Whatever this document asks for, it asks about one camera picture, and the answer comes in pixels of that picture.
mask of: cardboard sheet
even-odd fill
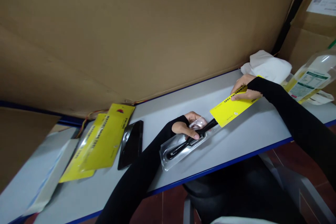
[[[314,53],[326,50],[334,39],[298,27],[291,27],[280,50],[279,58],[292,64],[294,74]],[[323,91],[336,97],[336,82],[330,83]]]
[[[0,98],[84,117],[270,51],[292,0],[0,0]]]
[[[59,119],[54,115],[0,108],[0,193]]]
[[[323,35],[328,37],[336,36],[336,17],[307,11],[313,0],[303,0],[294,20],[292,27]]]

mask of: plastic bag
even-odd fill
[[[198,118],[195,122],[189,125],[189,128],[193,130],[202,129],[207,125],[207,121],[204,117]],[[204,137],[200,137],[198,140],[192,139],[188,144],[188,136],[185,134],[176,134],[164,144],[161,145],[160,157],[162,168],[168,171],[183,158],[189,155],[198,146],[204,143],[207,139],[217,133],[221,127],[219,125],[214,126],[210,130],[206,131]]]

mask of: person's hand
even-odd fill
[[[191,111],[185,114],[184,116],[189,121],[189,124],[193,123],[194,121],[196,121],[198,118],[201,117],[199,114],[196,114],[194,111]],[[183,133],[196,140],[200,138],[200,136],[193,129],[190,129],[184,122],[174,123],[171,130],[176,134]]]
[[[241,77],[240,79],[237,80],[235,86],[233,87],[232,91],[231,91],[231,95],[236,92],[241,86],[247,86],[253,79],[255,79],[256,76],[254,75],[244,75],[243,77]],[[251,90],[251,89],[247,89],[246,93],[243,94],[236,94],[235,96],[233,96],[231,98],[232,101],[235,100],[241,100],[241,99],[247,99],[247,100],[252,100],[252,99],[257,99],[262,97],[262,93],[255,91],[255,90]]]

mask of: red floor tile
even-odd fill
[[[162,224],[162,193],[143,199],[129,223]]]
[[[274,151],[285,167],[305,176],[314,186],[328,181],[315,161],[295,142],[281,145]]]
[[[194,210],[194,222],[195,224],[202,224],[200,217],[198,216],[198,213],[196,209]]]
[[[266,154],[268,155],[268,157],[270,158],[270,160],[272,161],[273,165],[275,167],[277,166],[282,166],[279,158],[277,157],[276,153],[274,152],[274,150],[269,150],[269,151],[266,151]]]
[[[38,215],[39,215],[38,213],[33,214],[24,222],[24,224],[33,224]]]
[[[94,217],[94,218],[92,218],[92,219],[83,221],[83,222],[81,222],[80,224],[95,224],[97,219],[98,219],[98,216],[97,216],[97,217]]]
[[[163,224],[183,224],[186,196],[187,192],[182,185],[163,192]]]
[[[336,216],[336,192],[330,183],[320,185],[316,188],[324,202],[327,204],[332,213]]]
[[[319,224],[319,221],[315,217],[314,213],[308,206],[307,202],[304,200],[302,195],[300,195],[300,200],[301,200],[301,209],[300,212],[304,219],[306,220],[307,224]]]
[[[336,124],[333,126],[330,126],[329,129],[336,134]]]

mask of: yellow blister pack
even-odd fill
[[[112,104],[94,141],[85,153],[81,170],[96,170],[113,165],[124,129],[134,109],[133,106]]]
[[[82,171],[80,166],[83,162],[83,157],[91,145],[91,143],[95,140],[95,136],[97,135],[98,130],[102,126],[105,120],[106,114],[98,114],[95,122],[91,126],[89,132],[86,134],[84,140],[80,144],[78,150],[76,151],[74,157],[71,159],[68,167],[60,178],[59,182],[67,182],[71,180],[83,179],[87,177],[93,176],[95,173],[94,170]]]
[[[247,86],[242,86],[235,93],[230,95],[216,107],[210,110],[212,116],[216,119],[218,124],[223,128],[242,112],[244,112],[248,107],[255,103],[258,99],[253,100],[237,100],[231,101],[231,98],[239,93],[245,93],[247,91]]]

